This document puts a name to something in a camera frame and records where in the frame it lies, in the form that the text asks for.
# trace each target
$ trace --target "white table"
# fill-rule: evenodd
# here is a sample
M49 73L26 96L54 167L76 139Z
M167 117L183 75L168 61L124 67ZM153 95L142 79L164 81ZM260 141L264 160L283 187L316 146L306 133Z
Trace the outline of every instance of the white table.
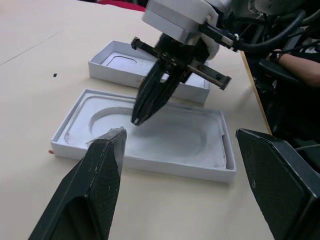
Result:
M89 78L106 43L161 34L142 13L76 0L0 0L0 239L27 239L77 163L49 154L50 139L84 89L136 90ZM239 153L237 128L268 132L240 53L211 66L232 77L205 107L223 110L238 173L230 185L124 168L111 240L270 240Z

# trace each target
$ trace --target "red object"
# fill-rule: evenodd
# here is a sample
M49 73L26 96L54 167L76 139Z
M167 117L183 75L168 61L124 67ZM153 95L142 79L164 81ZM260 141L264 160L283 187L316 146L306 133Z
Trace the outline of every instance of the red object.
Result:
M136 5L130 2L121 1L121 0L102 0L102 1L98 1L97 3L102 5L109 4L109 5L117 6L120 8L131 9L131 10L136 10L140 12L144 12L146 10L146 8L143 6Z

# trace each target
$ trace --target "white box tray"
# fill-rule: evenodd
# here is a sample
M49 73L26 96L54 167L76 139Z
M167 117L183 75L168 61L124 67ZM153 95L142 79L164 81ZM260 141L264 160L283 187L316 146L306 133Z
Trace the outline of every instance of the white box tray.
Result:
M130 44L111 41L88 64L92 78L139 88L154 63L152 57L132 49ZM185 84L179 84L172 96L204 104L209 91L210 83L193 73Z
M88 143L124 127L129 168L230 182L235 158L220 111L168 103L141 126L130 122L135 98L85 90L51 140L54 154L80 160Z

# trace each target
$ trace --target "person's arm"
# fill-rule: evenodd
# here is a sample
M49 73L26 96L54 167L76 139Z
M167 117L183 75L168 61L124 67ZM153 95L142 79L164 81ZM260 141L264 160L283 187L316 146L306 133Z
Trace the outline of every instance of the person's arm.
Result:
M284 54L280 57L279 64L307 85L320 88L320 63Z

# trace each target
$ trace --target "table surface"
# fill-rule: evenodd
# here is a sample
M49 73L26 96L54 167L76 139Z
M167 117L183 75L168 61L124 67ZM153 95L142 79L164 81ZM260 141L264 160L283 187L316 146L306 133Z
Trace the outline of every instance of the table surface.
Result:
M90 78L88 60L111 40L137 36L154 45L161 33L141 17L76 0L0 0L0 239L27 239L77 163L48 150L81 92L136 95L134 88ZM211 88L204 106L224 111L238 168L234 182L125 167L109 239L273 239L235 138L237 128L268 132L254 88L239 52L221 47L210 66L232 77L225 91Z

